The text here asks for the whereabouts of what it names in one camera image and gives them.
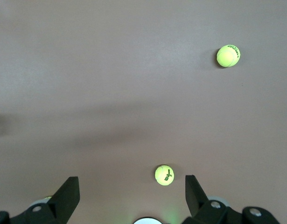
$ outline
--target yellow-green tennis ball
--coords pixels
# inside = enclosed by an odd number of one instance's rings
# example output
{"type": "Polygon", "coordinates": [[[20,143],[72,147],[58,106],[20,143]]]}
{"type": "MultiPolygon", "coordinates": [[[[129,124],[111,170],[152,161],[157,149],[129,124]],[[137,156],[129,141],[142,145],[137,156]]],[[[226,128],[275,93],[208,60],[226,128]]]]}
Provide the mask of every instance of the yellow-green tennis ball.
{"type": "Polygon", "coordinates": [[[217,61],[223,67],[231,67],[238,63],[240,51],[234,45],[225,45],[217,53],[217,61]]]}
{"type": "Polygon", "coordinates": [[[167,186],[172,183],[175,174],[171,167],[162,165],[156,169],[154,176],[159,184],[167,186]]]}

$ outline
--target silver bolt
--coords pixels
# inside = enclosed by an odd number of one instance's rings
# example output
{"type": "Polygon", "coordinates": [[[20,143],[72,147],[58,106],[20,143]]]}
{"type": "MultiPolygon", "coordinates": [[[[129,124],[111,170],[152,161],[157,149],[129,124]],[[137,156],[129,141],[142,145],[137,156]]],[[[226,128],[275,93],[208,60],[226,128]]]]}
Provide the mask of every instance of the silver bolt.
{"type": "Polygon", "coordinates": [[[36,206],[36,207],[34,207],[34,208],[32,209],[32,211],[33,211],[33,212],[37,212],[37,211],[39,211],[39,210],[41,210],[41,209],[42,209],[41,206],[36,206]]]}
{"type": "Polygon", "coordinates": [[[253,214],[254,216],[257,216],[257,217],[260,217],[261,216],[261,213],[258,209],[250,209],[250,213],[253,214]]]}
{"type": "Polygon", "coordinates": [[[221,208],[221,205],[218,203],[218,202],[212,202],[211,203],[211,206],[215,209],[220,209],[221,208]]]}

